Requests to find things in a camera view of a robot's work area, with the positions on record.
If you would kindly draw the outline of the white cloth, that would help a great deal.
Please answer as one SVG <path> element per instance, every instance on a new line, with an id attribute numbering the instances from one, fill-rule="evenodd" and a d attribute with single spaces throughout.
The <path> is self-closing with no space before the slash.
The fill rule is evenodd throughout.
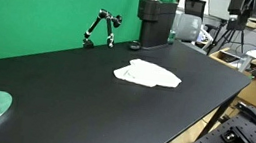
<path id="1" fill-rule="evenodd" d="M 181 83 L 171 71 L 142 59 L 130 60 L 129 65 L 113 70 L 113 73 L 120 80 L 149 88 L 154 86 L 175 88 Z"/>

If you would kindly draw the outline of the small black round cap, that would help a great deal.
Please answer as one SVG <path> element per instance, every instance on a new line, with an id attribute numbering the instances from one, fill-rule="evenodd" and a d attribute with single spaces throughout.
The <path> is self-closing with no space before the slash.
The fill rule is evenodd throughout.
<path id="1" fill-rule="evenodd" d="M 138 51 L 141 47 L 142 47 L 141 44 L 140 44 L 139 42 L 137 42 L 137 41 L 132 41 L 132 42 L 130 43 L 130 46 L 129 46 L 130 50 L 137 50 L 137 51 Z"/>

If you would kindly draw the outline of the green can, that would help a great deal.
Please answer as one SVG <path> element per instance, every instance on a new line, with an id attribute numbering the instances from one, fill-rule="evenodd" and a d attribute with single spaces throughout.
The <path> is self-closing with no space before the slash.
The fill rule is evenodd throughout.
<path id="1" fill-rule="evenodd" d="M 175 41 L 175 35 L 176 35 L 176 32 L 174 30 L 170 30 L 170 35 L 168 35 L 167 44 L 173 44 L 173 42 Z"/>

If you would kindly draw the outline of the black coffee machine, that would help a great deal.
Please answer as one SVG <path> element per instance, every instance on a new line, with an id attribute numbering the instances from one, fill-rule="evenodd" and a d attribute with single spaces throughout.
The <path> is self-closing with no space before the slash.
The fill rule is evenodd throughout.
<path id="1" fill-rule="evenodd" d="M 162 0 L 139 0 L 137 15 L 142 21 L 139 42 L 144 49 L 167 44 L 178 4 Z"/>

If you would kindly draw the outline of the grey office chair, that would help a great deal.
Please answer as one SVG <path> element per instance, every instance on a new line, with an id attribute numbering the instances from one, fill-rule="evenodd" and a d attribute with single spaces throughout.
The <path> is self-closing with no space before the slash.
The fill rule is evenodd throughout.
<path id="1" fill-rule="evenodd" d="M 196 41 L 201 30 L 202 19 L 200 17 L 181 13 L 176 16 L 174 21 L 175 38 L 187 42 Z"/>

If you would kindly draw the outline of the black office chair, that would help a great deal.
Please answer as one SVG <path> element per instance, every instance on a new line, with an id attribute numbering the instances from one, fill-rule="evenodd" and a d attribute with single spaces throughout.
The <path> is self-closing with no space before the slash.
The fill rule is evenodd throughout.
<path id="1" fill-rule="evenodd" d="M 205 0 L 185 0 L 184 11 L 186 14 L 203 18 L 206 2 Z"/>

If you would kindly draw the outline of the open cardboard box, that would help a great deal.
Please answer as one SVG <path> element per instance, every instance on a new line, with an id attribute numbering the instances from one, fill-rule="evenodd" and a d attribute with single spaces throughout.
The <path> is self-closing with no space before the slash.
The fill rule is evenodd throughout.
<path id="1" fill-rule="evenodd" d="M 229 66 L 240 68 L 242 63 L 247 59 L 247 56 L 244 53 L 237 52 L 233 49 L 221 49 L 217 52 L 211 53 L 210 57 L 219 59 L 224 63 L 227 63 Z"/>

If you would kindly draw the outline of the white screen on tripod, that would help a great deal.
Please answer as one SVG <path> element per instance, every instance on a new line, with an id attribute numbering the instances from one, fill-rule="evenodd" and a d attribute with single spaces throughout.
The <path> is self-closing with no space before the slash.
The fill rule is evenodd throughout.
<path id="1" fill-rule="evenodd" d="M 244 29 L 251 12 L 256 5 L 256 0 L 209 0 L 209 16 L 218 18 L 220 24 L 214 35 L 208 51 L 217 46 L 220 40 L 222 45 L 232 43 L 234 34 L 238 31 L 241 35 L 240 48 L 244 47 Z"/>

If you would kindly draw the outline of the black clamp bracket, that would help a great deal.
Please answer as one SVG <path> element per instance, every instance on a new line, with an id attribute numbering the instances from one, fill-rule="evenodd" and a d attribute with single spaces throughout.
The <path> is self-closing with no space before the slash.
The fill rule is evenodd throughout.
<path id="1" fill-rule="evenodd" d="M 246 105 L 245 103 L 242 103 L 241 101 L 238 102 L 235 105 L 236 108 L 238 108 L 242 113 L 246 114 L 248 117 L 251 118 L 251 120 L 254 122 L 254 124 L 256 125 L 256 113 L 254 112 L 254 110 L 250 109 L 248 105 Z"/>

